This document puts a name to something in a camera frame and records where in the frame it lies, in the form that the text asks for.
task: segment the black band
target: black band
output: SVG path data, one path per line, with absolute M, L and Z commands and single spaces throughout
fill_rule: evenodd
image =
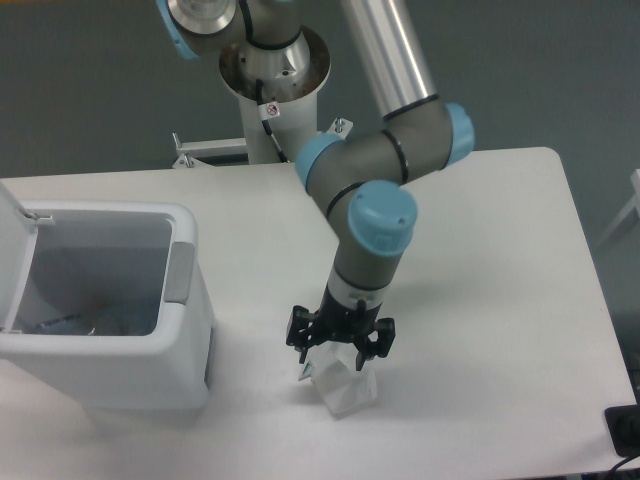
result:
M 404 185 L 409 181 L 409 162 L 407 162 L 407 157 L 404 154 L 404 150 L 402 150 L 402 145 L 389 130 L 382 130 L 380 133 L 389 139 L 393 149 L 396 151 L 396 155 L 398 155 L 400 170 L 402 171 L 402 185 Z
M 437 100 L 438 98 L 439 98 L 438 94 L 434 93 L 433 95 L 431 95 L 431 96 L 429 96 L 427 98 L 423 98 L 421 100 L 418 100 L 417 102 L 413 102 L 413 103 L 410 103 L 409 105 L 405 105 L 404 107 L 400 107 L 399 109 L 394 110 L 391 113 L 387 113 L 383 117 L 383 120 L 385 122 L 388 122 L 389 120 L 391 120 L 392 118 L 397 117 L 398 115 L 402 115 L 403 113 L 406 113 L 409 110 L 413 110 L 414 108 L 419 107 L 420 105 L 424 105 L 425 103 L 429 103 L 429 102 L 431 102 L 433 100 Z
M 296 40 L 298 40 L 301 33 L 302 33 L 302 29 L 298 30 L 298 33 L 296 33 L 293 36 L 293 38 L 287 40 L 286 42 L 278 43 L 275 45 L 256 42 L 255 40 L 253 40 L 253 38 L 250 38 L 250 37 L 247 37 L 247 41 L 254 47 L 259 48 L 260 50 L 282 50 L 293 45 L 296 42 Z
M 344 197 L 347 193 L 349 192 L 353 192 L 354 190 L 356 190 L 357 188 L 360 188 L 362 185 L 364 185 L 364 182 L 356 182 L 356 183 L 352 183 L 351 185 L 349 185 L 348 187 L 343 188 L 340 192 L 338 192 L 338 194 L 333 197 L 333 200 L 331 200 L 331 203 L 329 204 L 329 206 L 327 207 L 327 212 L 325 213 L 325 217 L 328 219 L 329 215 L 331 215 L 331 210 L 333 210 L 333 207 L 336 206 L 336 204 L 342 200 L 342 197 Z
M 336 267 L 336 264 L 333 264 L 333 269 L 335 270 L 336 274 L 340 277 L 340 279 L 346 283 L 347 285 L 351 285 L 353 288 L 358 289 L 358 290 L 362 290 L 363 292 L 376 292 L 378 290 L 382 290 L 383 288 L 386 288 L 389 286 L 389 283 L 387 283 L 386 285 L 382 285 L 381 287 L 363 287 L 362 285 L 358 285 L 358 284 L 354 284 L 351 280 L 347 280 L 344 275 L 342 275 L 340 273 L 340 271 L 338 270 L 338 268 Z
M 251 20 L 251 12 L 249 11 L 249 5 L 247 5 L 247 0 L 238 0 L 238 5 L 240 5 L 240 10 L 242 11 L 242 18 L 244 19 L 244 28 L 247 32 L 247 40 L 251 41 L 251 37 L 253 37 L 253 20 Z

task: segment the silver metal tube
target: silver metal tube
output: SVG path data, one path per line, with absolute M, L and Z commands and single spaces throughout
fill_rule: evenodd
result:
M 223 30 L 236 13 L 236 0 L 168 0 L 171 16 L 186 30 L 213 35 Z
M 227 138 L 207 142 L 181 143 L 180 146 L 176 146 L 176 153 L 178 156 L 184 154 L 193 155 L 196 158 L 244 155 L 247 153 L 247 142 L 244 138 Z
M 380 113 L 436 93 L 404 0 L 342 0 Z

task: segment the white label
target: white label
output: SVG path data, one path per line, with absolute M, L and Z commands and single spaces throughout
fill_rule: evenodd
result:
M 260 105 L 258 109 L 262 120 L 271 120 L 272 118 L 280 116 L 280 107 L 278 106 L 278 102 L 265 103 L 264 105 Z

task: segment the white table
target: white table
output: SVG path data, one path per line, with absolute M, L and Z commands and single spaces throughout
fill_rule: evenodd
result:
M 374 360 L 376 405 L 341 420 L 284 342 L 336 248 L 292 166 L 6 184 L 187 205 L 219 331 L 199 414 L 85 410 L 0 361 L 2 479 L 499 479 L 619 460 L 603 410 L 634 396 L 551 150 L 474 153 L 408 186 L 420 216 L 382 311 L 397 338 Z

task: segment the gray floor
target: gray floor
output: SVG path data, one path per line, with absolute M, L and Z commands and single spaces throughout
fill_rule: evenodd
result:
M 341 115 L 357 135 L 378 129 L 337 0 L 304 3 L 333 54 L 320 125 Z M 477 148 L 555 149 L 593 246 L 640 168 L 640 3 L 408 4 L 441 96 L 474 118 Z M 217 58 L 182 61 L 152 0 L 0 5 L 0 86 L 0 177 L 168 168 L 172 131 L 242 131 Z M 640 227 L 594 260 L 621 343 L 640 349 Z

